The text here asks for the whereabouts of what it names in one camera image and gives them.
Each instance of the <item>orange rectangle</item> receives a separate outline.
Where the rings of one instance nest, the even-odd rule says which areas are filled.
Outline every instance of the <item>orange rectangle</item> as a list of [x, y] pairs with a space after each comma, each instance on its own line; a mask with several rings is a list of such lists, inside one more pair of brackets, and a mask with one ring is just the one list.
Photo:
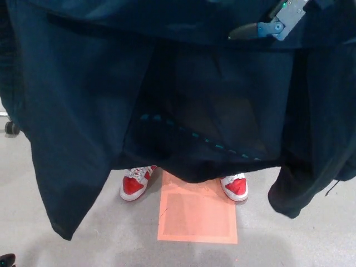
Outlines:
[[157, 239], [237, 244], [235, 203], [219, 179], [188, 184], [164, 171]]

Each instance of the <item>person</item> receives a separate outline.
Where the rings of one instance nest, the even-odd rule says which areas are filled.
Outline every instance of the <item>person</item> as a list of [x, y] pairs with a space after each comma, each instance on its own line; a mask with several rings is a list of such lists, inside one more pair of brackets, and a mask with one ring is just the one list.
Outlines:
[[[148, 166], [125, 170], [120, 187], [120, 196], [126, 201], [138, 199], [147, 189], [147, 184], [157, 166]], [[241, 202], [248, 197], [248, 186], [244, 174], [220, 178], [224, 193], [233, 201]]]

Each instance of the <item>gray floor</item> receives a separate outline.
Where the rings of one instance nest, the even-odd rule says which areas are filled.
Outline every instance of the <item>gray floor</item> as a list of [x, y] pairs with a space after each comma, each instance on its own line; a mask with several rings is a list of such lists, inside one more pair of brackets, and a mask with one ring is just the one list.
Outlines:
[[0, 254], [15, 253], [18, 267], [356, 266], [356, 179], [319, 194], [290, 220], [267, 200], [278, 169], [247, 174], [250, 197], [236, 206], [237, 245], [157, 241], [160, 177], [127, 203], [118, 196], [120, 171], [111, 173], [74, 239], [64, 241], [45, 214], [29, 142], [24, 135], [6, 138], [5, 123], [0, 118]]

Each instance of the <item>coat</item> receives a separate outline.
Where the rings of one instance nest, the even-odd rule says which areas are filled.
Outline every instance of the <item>coat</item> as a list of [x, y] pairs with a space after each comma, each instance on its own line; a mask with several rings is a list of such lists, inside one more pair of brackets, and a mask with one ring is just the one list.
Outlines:
[[280, 166], [268, 198], [290, 218], [356, 176], [354, 3], [312, 9], [282, 42], [227, 39], [274, 5], [7, 1], [0, 96], [55, 232], [72, 238], [112, 170], [197, 183]]

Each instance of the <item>white shoelace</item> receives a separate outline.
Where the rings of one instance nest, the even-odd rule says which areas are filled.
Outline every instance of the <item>white shoelace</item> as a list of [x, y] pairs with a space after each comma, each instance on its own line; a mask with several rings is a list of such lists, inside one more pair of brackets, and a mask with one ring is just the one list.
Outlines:
[[135, 178], [137, 182], [141, 182], [145, 177], [148, 167], [130, 169], [129, 177]]
[[241, 180], [245, 178], [245, 175], [244, 174], [235, 174], [233, 176], [230, 177], [229, 181], [230, 183], [234, 182], [235, 180]]

